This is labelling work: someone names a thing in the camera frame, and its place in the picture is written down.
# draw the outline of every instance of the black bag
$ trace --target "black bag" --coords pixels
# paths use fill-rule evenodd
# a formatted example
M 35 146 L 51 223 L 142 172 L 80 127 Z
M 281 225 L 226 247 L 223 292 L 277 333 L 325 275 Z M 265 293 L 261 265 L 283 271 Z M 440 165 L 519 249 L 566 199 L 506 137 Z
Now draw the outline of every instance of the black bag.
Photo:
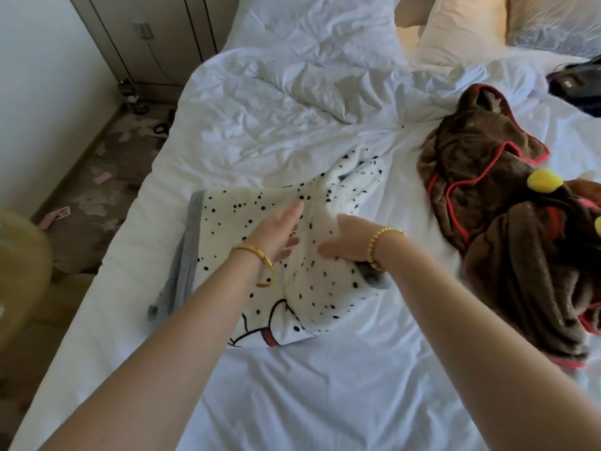
M 601 117 L 601 55 L 586 63 L 567 65 L 548 75 L 547 82 L 552 95 Z

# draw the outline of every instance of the dalmatian print blanket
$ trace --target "dalmatian print blanket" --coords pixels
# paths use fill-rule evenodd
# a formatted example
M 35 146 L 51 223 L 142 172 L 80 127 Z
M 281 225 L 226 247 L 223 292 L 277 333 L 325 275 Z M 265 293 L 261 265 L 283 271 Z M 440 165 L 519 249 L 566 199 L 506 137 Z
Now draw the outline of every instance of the dalmatian print blanket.
M 328 172 L 280 189 L 208 189 L 192 196 L 188 225 L 157 304 L 150 317 L 161 322 L 243 243 L 275 208 L 304 200 L 292 255 L 268 269 L 253 288 L 236 331 L 233 348 L 269 347 L 326 333 L 358 312 L 386 288 L 382 274 L 367 263 L 326 260 L 317 246 L 336 236 L 339 213 L 356 215 L 379 186 L 383 165 L 367 147 L 351 149 Z

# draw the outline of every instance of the hand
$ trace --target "hand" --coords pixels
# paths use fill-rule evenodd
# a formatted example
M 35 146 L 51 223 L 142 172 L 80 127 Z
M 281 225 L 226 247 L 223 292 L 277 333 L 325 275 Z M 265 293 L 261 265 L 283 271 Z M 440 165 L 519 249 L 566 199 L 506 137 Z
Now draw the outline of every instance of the hand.
M 290 234 L 296 230 L 303 208 L 303 201 L 297 201 L 276 210 L 259 223 L 245 243 L 262 250 L 273 263 L 289 257 L 291 251 L 285 249 L 298 245 L 299 238 Z
M 367 261 L 367 247 L 373 235 L 383 226 L 358 216 L 338 215 L 340 235 L 323 242 L 317 252 L 324 258 L 340 257 L 347 261 Z

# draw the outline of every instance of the floor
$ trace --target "floor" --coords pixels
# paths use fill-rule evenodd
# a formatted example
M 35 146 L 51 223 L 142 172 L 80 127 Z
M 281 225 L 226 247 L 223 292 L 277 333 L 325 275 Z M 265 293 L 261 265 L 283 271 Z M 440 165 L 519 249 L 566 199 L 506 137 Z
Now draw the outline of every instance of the floor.
M 46 230 L 59 275 L 85 273 L 63 285 L 72 294 L 49 292 L 30 323 L 0 354 L 0 451 L 5 451 L 48 370 L 106 250 L 127 216 L 166 136 L 154 126 L 168 119 L 173 106 L 151 105 L 143 116 L 123 112 L 92 146 L 48 203 L 49 210 L 69 206 L 71 215 Z M 103 173 L 111 177 L 97 184 Z

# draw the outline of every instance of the gold bracelet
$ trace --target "gold bracelet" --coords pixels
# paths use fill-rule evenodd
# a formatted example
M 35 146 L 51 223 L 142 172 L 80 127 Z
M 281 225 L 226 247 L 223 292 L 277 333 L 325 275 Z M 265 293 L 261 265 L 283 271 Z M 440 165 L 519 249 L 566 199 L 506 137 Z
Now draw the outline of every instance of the gold bracelet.
M 378 262 L 373 257 L 374 247 L 376 246 L 376 242 L 378 241 L 378 238 L 388 231 L 396 231 L 397 233 L 405 234 L 405 231 L 403 231 L 403 230 L 398 230 L 398 229 L 393 228 L 392 226 L 388 226 L 386 228 L 382 228 L 376 234 L 374 234 L 370 240 L 369 245 L 367 246 L 367 261 L 369 262 L 369 264 L 372 265 L 372 267 L 375 270 L 380 271 L 380 272 L 384 272 L 384 269 L 382 269 L 380 267 Z
M 271 260 L 269 258 L 267 258 L 267 255 L 262 251 L 259 250 L 258 248 L 249 245 L 249 244 L 240 244 L 240 245 L 236 245 L 234 248 L 231 249 L 232 251 L 234 250 L 248 250 L 248 251 L 252 251 L 255 255 L 257 255 L 259 258 L 261 258 L 261 261 L 263 261 L 266 265 L 269 266 L 269 269 L 271 269 L 271 282 L 270 283 L 257 283 L 257 287 L 258 288 L 269 288 L 271 285 L 274 284 L 275 281 L 275 268 L 274 268 L 274 264 L 271 262 Z

